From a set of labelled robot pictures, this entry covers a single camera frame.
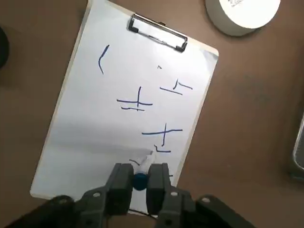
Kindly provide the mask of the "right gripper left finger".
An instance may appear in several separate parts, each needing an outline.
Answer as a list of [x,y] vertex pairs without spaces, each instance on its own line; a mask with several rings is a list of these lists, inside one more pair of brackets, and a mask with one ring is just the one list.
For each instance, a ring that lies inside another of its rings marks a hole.
[[125,215],[132,198],[133,167],[115,164],[102,187],[75,200],[60,195],[11,222],[9,228],[101,228],[110,216]]

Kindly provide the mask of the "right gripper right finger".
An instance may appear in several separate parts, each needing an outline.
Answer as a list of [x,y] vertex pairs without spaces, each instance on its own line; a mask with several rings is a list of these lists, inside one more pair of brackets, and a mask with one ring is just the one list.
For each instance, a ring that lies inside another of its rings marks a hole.
[[146,205],[157,216],[156,228],[253,228],[254,225],[213,195],[193,200],[188,191],[171,185],[168,164],[152,164]]

